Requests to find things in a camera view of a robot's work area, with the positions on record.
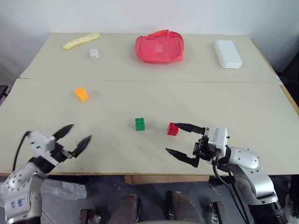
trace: red block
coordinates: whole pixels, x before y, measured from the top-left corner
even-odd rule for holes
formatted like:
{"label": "red block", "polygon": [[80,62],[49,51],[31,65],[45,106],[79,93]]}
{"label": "red block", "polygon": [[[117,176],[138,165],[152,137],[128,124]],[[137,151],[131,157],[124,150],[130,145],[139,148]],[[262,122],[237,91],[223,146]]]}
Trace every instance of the red block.
{"label": "red block", "polygon": [[174,123],[169,123],[169,126],[168,126],[168,135],[173,135],[173,136],[177,136],[178,134],[178,127],[176,127],[174,125]]}

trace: cable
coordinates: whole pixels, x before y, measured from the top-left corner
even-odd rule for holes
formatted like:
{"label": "cable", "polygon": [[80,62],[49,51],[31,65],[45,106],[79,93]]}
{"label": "cable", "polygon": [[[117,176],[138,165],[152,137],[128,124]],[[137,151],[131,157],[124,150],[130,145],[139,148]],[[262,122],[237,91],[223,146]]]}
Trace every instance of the cable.
{"label": "cable", "polygon": [[215,166],[215,165],[213,165],[213,171],[214,171],[215,176],[218,178],[218,180],[220,180],[220,181],[221,181],[221,182],[228,188],[228,190],[229,190],[229,192],[230,192],[230,194],[231,194],[231,196],[232,196],[232,198],[233,198],[233,200],[234,200],[234,203],[235,203],[235,205],[236,205],[236,207],[237,207],[237,209],[238,209],[240,215],[242,216],[244,222],[245,222],[246,224],[249,224],[249,222],[245,219],[244,215],[243,215],[242,212],[241,212],[241,209],[240,209],[240,207],[239,207],[239,205],[238,205],[238,203],[237,203],[237,201],[236,201],[236,199],[235,199],[235,195],[234,195],[234,193],[232,192],[232,190],[231,190],[231,188],[229,187],[229,185],[228,185],[228,184],[227,184],[227,183],[226,183],[226,182],[219,176],[219,174],[218,174],[218,172],[217,172],[217,169],[216,169],[216,166]]}
{"label": "cable", "polygon": [[245,208],[244,208],[244,204],[243,204],[243,202],[242,202],[242,200],[241,200],[241,198],[240,198],[240,195],[238,194],[237,189],[235,188],[235,184],[232,183],[232,186],[233,186],[233,190],[234,190],[234,192],[235,192],[235,195],[237,196],[238,201],[239,201],[239,203],[240,203],[240,205],[241,205],[241,207],[242,207],[242,210],[243,210],[243,213],[244,213],[244,215],[245,215],[246,221],[247,221],[247,223],[250,223],[250,222],[249,222],[249,219],[248,219],[248,216],[247,216],[247,212],[246,212],[246,210],[245,210]]}
{"label": "cable", "polygon": [[22,140],[20,141],[19,146],[18,146],[18,148],[17,148],[17,151],[15,152],[15,155],[14,155],[14,164],[13,164],[13,172],[14,172],[14,170],[15,170],[15,166],[16,166],[16,163],[17,163],[17,159],[18,159],[18,155],[19,155],[20,148],[21,148],[21,146],[22,146],[22,144],[23,144],[24,139],[25,139],[29,134],[30,134],[29,131],[27,131],[27,132],[24,133],[23,138],[22,138]]}

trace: red mesh bag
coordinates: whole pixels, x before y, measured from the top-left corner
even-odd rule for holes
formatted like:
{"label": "red mesh bag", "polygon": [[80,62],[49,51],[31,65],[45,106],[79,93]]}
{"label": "red mesh bag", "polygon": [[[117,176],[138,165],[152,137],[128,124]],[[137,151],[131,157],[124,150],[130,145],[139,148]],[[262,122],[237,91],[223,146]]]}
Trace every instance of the red mesh bag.
{"label": "red mesh bag", "polygon": [[170,63],[183,59],[184,40],[176,32],[160,30],[136,39],[135,51],[147,63]]}

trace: lego brick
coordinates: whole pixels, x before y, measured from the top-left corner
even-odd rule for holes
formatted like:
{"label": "lego brick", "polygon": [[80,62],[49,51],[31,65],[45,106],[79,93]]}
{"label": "lego brick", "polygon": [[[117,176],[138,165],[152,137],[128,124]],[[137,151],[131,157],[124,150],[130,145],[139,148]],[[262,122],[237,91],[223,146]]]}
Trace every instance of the lego brick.
{"label": "lego brick", "polygon": [[86,101],[89,98],[89,95],[87,94],[87,92],[81,87],[79,87],[75,90],[75,94],[81,101]]}
{"label": "lego brick", "polygon": [[144,118],[135,118],[135,127],[136,127],[136,131],[144,131],[145,130]]}
{"label": "lego brick", "polygon": [[167,134],[168,135],[177,136],[177,134],[178,134],[178,127],[176,127],[174,125],[174,123],[169,123]]}

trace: white container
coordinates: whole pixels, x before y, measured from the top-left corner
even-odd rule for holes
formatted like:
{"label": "white container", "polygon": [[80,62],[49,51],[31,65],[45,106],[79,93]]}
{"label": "white container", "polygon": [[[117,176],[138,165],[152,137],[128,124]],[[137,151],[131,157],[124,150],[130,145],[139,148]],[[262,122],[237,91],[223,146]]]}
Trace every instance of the white container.
{"label": "white container", "polygon": [[223,68],[238,69],[242,60],[235,48],[234,42],[218,40],[215,43],[216,53]]}

